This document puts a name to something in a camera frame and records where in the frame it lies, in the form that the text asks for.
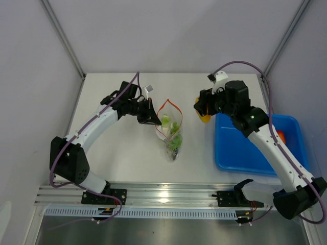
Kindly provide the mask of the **white toy cauliflower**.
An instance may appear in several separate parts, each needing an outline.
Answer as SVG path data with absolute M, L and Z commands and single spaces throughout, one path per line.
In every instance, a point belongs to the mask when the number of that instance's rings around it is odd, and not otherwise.
M 164 135 L 169 136 L 170 126 L 171 126 L 171 118 L 168 115 L 164 114 L 161 118 L 161 132 Z

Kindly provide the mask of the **clear zip bag orange zipper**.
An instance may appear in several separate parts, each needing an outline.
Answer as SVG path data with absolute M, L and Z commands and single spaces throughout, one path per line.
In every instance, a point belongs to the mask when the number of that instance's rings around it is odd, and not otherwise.
M 180 153 L 183 136 L 183 114 L 180 108 L 170 99 L 161 105 L 157 112 L 161 125 L 155 126 L 158 138 L 163 142 L 168 161 L 175 161 Z

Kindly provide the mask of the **green toy grapes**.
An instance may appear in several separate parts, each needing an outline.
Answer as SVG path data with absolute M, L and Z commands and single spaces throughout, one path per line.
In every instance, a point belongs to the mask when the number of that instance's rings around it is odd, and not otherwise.
M 182 144 L 182 134 L 181 134 L 180 126 L 175 121 L 170 126 L 168 147 L 170 150 L 179 149 L 181 147 L 181 144 Z

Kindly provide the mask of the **grey toy fish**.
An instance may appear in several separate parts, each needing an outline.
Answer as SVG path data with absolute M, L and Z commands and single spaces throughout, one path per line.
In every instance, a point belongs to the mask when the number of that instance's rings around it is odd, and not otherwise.
M 168 160 L 171 161 L 171 162 L 173 162 L 179 156 L 179 149 L 168 150 L 167 151 L 167 154 L 168 154 Z

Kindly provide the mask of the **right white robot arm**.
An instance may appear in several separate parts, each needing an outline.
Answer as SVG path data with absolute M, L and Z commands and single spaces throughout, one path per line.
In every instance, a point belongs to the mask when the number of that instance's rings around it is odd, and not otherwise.
M 326 191 L 326 180 L 315 178 L 290 152 L 272 124 L 272 118 L 263 109 L 251 104 L 248 87 L 237 81 L 228 82 L 217 90 L 201 90 L 194 109 L 200 118 L 224 114 L 233 126 L 262 153 L 277 174 L 281 185 L 273 186 L 246 179 L 234 186 L 233 200 L 239 206 L 258 201 L 275 207 L 286 219 L 301 217 L 302 213 L 319 203 L 322 210 L 320 220 L 303 220 L 311 224 L 326 221 L 326 206 L 322 194 Z

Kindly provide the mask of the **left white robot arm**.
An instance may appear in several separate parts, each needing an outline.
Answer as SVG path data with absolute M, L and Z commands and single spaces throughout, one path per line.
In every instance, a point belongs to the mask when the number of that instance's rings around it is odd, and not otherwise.
M 90 193 L 99 204 L 111 198 L 110 183 L 90 170 L 87 152 L 92 144 L 121 117 L 132 115 L 141 125 L 161 125 L 156 115 L 148 85 L 140 87 L 123 81 L 119 90 L 103 98 L 91 118 L 75 133 L 55 137 L 50 146 L 50 183 L 60 176 Z

